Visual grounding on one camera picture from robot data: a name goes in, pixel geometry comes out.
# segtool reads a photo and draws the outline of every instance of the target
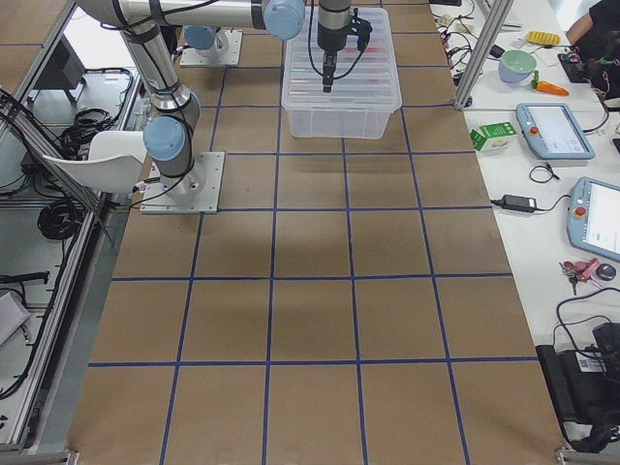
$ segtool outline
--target plastic storage box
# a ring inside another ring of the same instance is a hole
[[[379,139],[389,116],[400,108],[388,12],[382,8],[360,8],[358,14],[372,24],[368,48],[348,76],[334,81],[331,93],[323,92],[323,79],[310,65],[309,8],[303,29],[287,42],[282,106],[289,116],[293,136]],[[317,46],[317,18],[315,8],[311,50],[315,66],[321,71],[323,51]],[[357,37],[349,36],[347,46],[338,53],[335,75],[349,70],[358,54]]]

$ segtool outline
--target power adapter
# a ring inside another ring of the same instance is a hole
[[[488,54],[491,55],[493,58],[501,58],[504,52],[505,50],[500,46],[492,46]]]
[[[534,213],[538,210],[536,199],[531,197],[510,196],[505,194],[498,201],[491,201],[491,203],[505,210],[523,211],[525,213]]]

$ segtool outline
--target tablet screen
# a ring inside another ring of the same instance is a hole
[[[585,242],[620,253],[620,191],[590,184],[590,209]]]
[[[549,153],[585,153],[581,137],[562,107],[528,107]]]

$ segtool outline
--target green milk carton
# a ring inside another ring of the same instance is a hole
[[[474,148],[480,152],[508,147],[516,139],[516,130],[511,123],[495,123],[472,129],[470,133]]]

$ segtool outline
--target metal base plate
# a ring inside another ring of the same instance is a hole
[[[224,152],[206,152],[196,156],[196,168],[204,172],[204,187],[191,202],[179,204],[168,195],[145,201],[140,205],[142,213],[216,213],[222,187],[222,173],[224,172]],[[155,165],[151,168],[149,177],[159,176]],[[154,198],[164,192],[160,183],[148,184],[144,197]]]
[[[187,48],[183,50],[181,56],[181,67],[220,67],[220,66],[237,66],[239,64],[239,55],[241,53],[241,38],[243,33],[241,31],[223,31],[229,40],[229,49],[221,55],[214,56],[212,58],[208,56],[202,56],[193,48]]]

